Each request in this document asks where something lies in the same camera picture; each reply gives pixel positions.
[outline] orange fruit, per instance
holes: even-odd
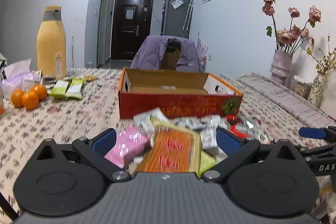
[[[11,99],[14,107],[17,107],[17,108],[23,107],[22,96],[24,94],[25,94],[25,92],[23,90],[20,90],[20,89],[15,89],[12,92],[12,95],[11,95],[10,99]]]
[[[33,110],[39,105],[39,97],[34,91],[28,91],[22,96],[22,104],[26,110]]]
[[[39,97],[39,100],[44,100],[47,98],[47,89],[45,88],[44,85],[35,85],[35,86],[32,86],[30,91],[34,91],[37,96]]]

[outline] refrigerator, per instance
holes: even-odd
[[[164,2],[162,11],[161,35],[172,35],[175,37],[189,38],[190,26],[187,30],[188,19],[184,30],[183,24],[185,17],[187,16],[190,0],[183,0],[184,3],[176,9],[171,4],[172,1],[175,0],[165,0]]]

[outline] red cardboard box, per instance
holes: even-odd
[[[159,107],[167,118],[236,115],[243,93],[211,73],[124,68],[118,86],[121,119]]]

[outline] dark brown door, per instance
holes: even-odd
[[[132,60],[149,35],[153,0],[115,0],[112,59]]]

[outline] yellow thermos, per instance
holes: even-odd
[[[59,79],[67,74],[65,42],[61,7],[46,7],[36,39],[37,69],[42,71],[43,76]]]

